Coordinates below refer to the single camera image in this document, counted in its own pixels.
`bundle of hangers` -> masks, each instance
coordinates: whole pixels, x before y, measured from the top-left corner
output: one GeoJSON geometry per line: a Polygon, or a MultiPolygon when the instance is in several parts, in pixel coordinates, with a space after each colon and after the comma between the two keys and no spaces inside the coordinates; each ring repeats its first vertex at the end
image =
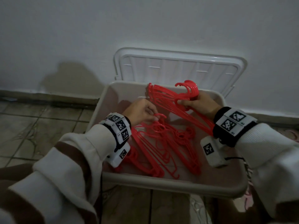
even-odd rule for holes
{"type": "MultiPolygon", "coordinates": [[[[207,126],[202,124],[199,120],[186,112],[190,108],[186,108],[177,103],[178,100],[196,100],[199,95],[197,85],[191,80],[177,83],[175,86],[178,85],[184,86],[187,89],[187,93],[177,94],[165,87],[149,83],[147,92],[150,101],[191,122],[209,135],[213,135],[212,129],[214,124],[210,120],[196,110],[193,110],[204,120],[207,126]]],[[[177,165],[171,155],[172,150],[191,173],[199,175],[201,173],[201,163],[198,160],[196,149],[190,141],[195,137],[195,129],[188,126],[185,130],[178,130],[165,122],[165,115],[156,114],[156,116],[159,116],[159,121],[155,121],[152,124],[141,123],[132,129],[133,139],[136,141],[152,168],[148,169],[139,162],[138,151],[132,145],[129,153],[124,158],[124,162],[133,164],[152,177],[163,177],[163,167],[174,179],[178,179],[179,175],[176,173],[177,165]],[[149,142],[147,138],[154,141],[154,144],[149,142]]],[[[115,170],[117,172],[121,171],[121,166],[117,167],[115,170]]]]}

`white plastic lid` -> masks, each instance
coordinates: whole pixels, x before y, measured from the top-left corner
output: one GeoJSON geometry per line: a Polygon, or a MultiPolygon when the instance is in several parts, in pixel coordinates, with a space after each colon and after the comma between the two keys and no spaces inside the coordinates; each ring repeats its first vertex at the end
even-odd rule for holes
{"type": "Polygon", "coordinates": [[[187,79],[226,97],[245,70],[241,58],[123,48],[114,55],[116,80],[175,85],[187,79]]]}

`plastic storage box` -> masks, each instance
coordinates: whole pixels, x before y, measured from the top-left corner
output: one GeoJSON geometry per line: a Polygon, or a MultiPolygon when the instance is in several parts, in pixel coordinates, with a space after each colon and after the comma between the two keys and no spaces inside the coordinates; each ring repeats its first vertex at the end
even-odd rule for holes
{"type": "MultiPolygon", "coordinates": [[[[99,123],[111,112],[122,113],[138,97],[146,97],[147,83],[114,81],[107,85],[97,104],[95,112],[91,118],[87,130],[93,125],[99,123]]],[[[163,85],[164,87],[175,91],[176,93],[185,93],[184,87],[175,87],[163,85]]],[[[215,91],[205,90],[218,104],[225,106],[224,98],[215,91]]],[[[158,111],[167,116],[170,124],[176,128],[184,128],[190,123],[181,119],[173,113],[159,109],[158,111]]],[[[195,176],[182,164],[174,155],[178,166],[177,173],[180,175],[178,180],[174,180],[169,173],[165,171],[163,178],[145,176],[141,171],[131,164],[122,163],[121,173],[115,173],[114,170],[104,164],[103,180],[110,183],[135,186],[140,188],[150,188],[164,191],[174,191],[182,193],[195,193],[212,197],[236,198],[244,194],[248,186],[248,179],[245,172],[243,161],[231,160],[227,167],[216,169],[208,165],[200,146],[200,140],[207,136],[205,132],[196,129],[196,137],[193,140],[194,146],[198,151],[199,160],[202,163],[202,173],[195,176]]],[[[229,156],[237,156],[233,148],[226,149],[229,156]]],[[[148,165],[147,160],[141,155],[139,161],[148,165]]]]}

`wrist band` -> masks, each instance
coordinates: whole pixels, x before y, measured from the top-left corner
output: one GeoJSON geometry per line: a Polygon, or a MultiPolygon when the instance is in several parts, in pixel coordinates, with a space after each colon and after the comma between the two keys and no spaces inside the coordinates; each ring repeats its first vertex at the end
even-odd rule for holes
{"type": "Polygon", "coordinates": [[[116,141],[114,152],[122,148],[132,134],[130,120],[116,112],[110,113],[104,120],[99,122],[99,124],[107,127],[113,134],[116,141]]]}
{"type": "Polygon", "coordinates": [[[213,135],[219,138],[221,143],[234,147],[243,134],[257,125],[256,122],[257,119],[241,110],[223,107],[215,115],[213,135]]]}

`hand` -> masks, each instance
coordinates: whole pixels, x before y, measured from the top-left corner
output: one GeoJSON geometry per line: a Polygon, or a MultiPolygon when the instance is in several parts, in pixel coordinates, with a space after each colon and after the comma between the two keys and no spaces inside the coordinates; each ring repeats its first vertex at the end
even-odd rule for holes
{"type": "Polygon", "coordinates": [[[200,91],[195,101],[178,100],[179,105],[190,106],[199,113],[207,116],[210,120],[214,120],[216,113],[222,107],[217,104],[207,93],[200,91]]]}
{"type": "Polygon", "coordinates": [[[156,106],[143,98],[134,101],[122,115],[130,120],[133,127],[143,121],[158,121],[159,119],[153,116],[154,114],[158,114],[156,106]]]}

